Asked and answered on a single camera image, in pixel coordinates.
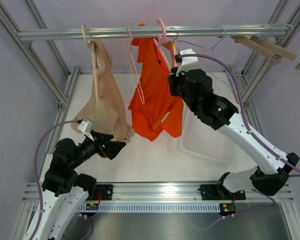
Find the orange t shirt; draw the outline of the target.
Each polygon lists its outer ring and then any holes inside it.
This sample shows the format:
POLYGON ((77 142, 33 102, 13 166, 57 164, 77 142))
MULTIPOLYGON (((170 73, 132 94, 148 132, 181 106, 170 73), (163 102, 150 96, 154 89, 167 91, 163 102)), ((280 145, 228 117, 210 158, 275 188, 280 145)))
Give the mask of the orange t shirt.
POLYGON ((134 131, 150 141, 162 131, 180 137, 184 104, 181 98, 170 93, 170 71, 155 39, 133 38, 131 45, 138 47, 136 61, 142 64, 140 83, 128 106, 134 131))

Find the thick pink plastic hanger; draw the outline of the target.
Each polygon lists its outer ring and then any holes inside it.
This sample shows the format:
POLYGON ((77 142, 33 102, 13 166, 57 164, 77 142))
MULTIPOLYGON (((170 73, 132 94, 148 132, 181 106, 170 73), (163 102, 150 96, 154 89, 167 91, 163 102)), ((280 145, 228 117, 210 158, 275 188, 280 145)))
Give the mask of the thick pink plastic hanger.
POLYGON ((170 71, 171 68, 174 68, 177 65, 175 60, 176 47, 172 41, 167 41, 167 31, 163 20, 161 18, 157 18, 156 23, 160 25, 162 34, 159 35, 157 37, 157 40, 155 40, 154 42, 160 54, 162 55, 168 70, 170 71), (168 57, 163 51, 163 48, 169 51, 171 61, 168 60, 168 57))

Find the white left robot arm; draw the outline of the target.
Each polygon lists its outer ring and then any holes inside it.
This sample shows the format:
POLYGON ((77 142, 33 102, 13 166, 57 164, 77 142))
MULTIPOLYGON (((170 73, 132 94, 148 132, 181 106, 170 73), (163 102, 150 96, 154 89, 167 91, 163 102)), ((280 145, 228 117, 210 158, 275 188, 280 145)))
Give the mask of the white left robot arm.
POLYGON ((78 174, 76 168, 95 155, 113 160, 125 146, 124 142, 114 141, 112 135, 98 132, 92 132, 80 144, 70 138, 61 139, 39 184, 39 205, 24 239, 60 240, 86 200, 96 201, 92 210, 98 210, 102 200, 112 200, 111 184, 98 184, 95 177, 78 174))

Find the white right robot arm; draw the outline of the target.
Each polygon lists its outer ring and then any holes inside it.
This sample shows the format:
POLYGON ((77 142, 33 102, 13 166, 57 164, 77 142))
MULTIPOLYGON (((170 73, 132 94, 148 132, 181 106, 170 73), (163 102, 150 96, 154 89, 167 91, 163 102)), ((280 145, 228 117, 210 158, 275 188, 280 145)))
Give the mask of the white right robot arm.
POLYGON ((224 173, 213 196, 227 199, 239 191, 257 190, 272 197, 283 188, 300 159, 296 153, 279 150, 245 122, 231 101, 214 93, 213 80, 203 70, 178 72, 173 67, 168 83, 170 94, 180 97, 201 123, 231 139, 256 163, 249 170, 224 173))

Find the wooden hanger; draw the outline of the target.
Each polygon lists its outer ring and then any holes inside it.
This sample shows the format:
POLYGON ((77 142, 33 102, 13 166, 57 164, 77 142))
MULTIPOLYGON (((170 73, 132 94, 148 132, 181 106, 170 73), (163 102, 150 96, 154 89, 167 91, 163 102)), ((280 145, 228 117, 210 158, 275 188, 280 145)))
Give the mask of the wooden hanger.
POLYGON ((169 52, 170 52, 172 67, 173 68, 177 67, 177 62, 176 62, 176 59, 175 59, 175 55, 177 55, 177 49, 176 49, 176 46, 175 46, 174 42, 171 41, 171 40, 166 41, 166 42, 162 43, 162 46, 164 48, 166 48, 167 50, 169 50, 169 52))

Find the beige hanger under garment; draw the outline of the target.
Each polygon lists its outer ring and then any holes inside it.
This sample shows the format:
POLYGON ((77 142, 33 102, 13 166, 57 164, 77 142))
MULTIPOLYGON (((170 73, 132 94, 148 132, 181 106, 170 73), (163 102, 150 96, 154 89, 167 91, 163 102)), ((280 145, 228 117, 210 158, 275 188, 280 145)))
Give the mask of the beige hanger under garment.
POLYGON ((84 24, 81 26, 81 31, 85 44, 91 51, 92 69, 103 73, 105 70, 105 63, 103 56, 100 53, 99 46, 93 40, 88 40, 87 28, 84 24))

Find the beige garment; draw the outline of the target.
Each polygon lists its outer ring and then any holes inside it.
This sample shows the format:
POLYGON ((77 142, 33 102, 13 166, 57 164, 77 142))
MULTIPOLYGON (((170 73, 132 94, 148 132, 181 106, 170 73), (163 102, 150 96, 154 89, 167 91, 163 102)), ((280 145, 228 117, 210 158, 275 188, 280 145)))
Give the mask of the beige garment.
POLYGON ((94 132, 109 134, 114 141, 128 144, 134 129, 127 123, 126 108, 112 73, 112 59, 100 40, 88 42, 92 55, 92 90, 84 107, 74 120, 93 121, 94 132))

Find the white plastic basket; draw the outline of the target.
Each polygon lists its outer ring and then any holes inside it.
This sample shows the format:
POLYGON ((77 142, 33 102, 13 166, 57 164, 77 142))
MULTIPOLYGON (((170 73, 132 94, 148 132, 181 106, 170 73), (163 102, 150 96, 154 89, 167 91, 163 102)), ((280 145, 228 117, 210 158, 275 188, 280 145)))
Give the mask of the white plastic basket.
POLYGON ((185 110, 180 148, 196 157, 231 163, 237 146, 228 137, 203 124, 190 110, 185 110))

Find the aluminium hanging rod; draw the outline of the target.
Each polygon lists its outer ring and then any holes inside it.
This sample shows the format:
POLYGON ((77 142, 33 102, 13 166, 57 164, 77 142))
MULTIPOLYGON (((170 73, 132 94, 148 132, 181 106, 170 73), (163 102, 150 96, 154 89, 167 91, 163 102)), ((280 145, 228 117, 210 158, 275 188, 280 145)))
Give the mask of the aluminium hanging rod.
MULTIPOLYGON (((293 27, 284 24, 257 24, 257 25, 224 25, 224 26, 136 26, 136 27, 106 27, 88 28, 85 31, 87 38, 155 38, 167 37, 215 37, 215 36, 284 36, 290 34, 293 27)), ((21 30, 17 36, 22 41, 52 41, 82 39, 81 29, 35 29, 21 30)))

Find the wooden hangers at right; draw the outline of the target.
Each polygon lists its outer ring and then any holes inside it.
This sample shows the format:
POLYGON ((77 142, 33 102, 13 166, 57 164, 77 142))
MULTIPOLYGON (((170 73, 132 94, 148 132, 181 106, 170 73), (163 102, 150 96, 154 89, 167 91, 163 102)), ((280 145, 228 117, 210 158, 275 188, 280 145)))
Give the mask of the wooden hangers at right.
POLYGON ((270 68, 280 64, 283 61, 282 59, 287 59, 292 62, 299 60, 299 63, 295 66, 295 69, 300 70, 300 56, 293 51, 255 35, 251 36, 250 38, 245 36, 231 36, 231 38, 236 43, 242 44, 257 54, 265 57, 267 60, 270 60, 268 65, 270 68))

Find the aluminium front rail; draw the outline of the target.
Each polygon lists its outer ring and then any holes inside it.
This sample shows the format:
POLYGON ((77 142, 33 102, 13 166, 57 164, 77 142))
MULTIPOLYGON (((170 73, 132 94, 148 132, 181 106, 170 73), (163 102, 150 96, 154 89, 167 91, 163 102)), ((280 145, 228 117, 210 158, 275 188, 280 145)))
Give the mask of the aluminium front rail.
POLYGON ((240 190, 235 197, 211 198, 206 195, 211 182, 98 182, 102 202, 119 203, 196 203, 267 202, 267 197, 253 190, 240 190))

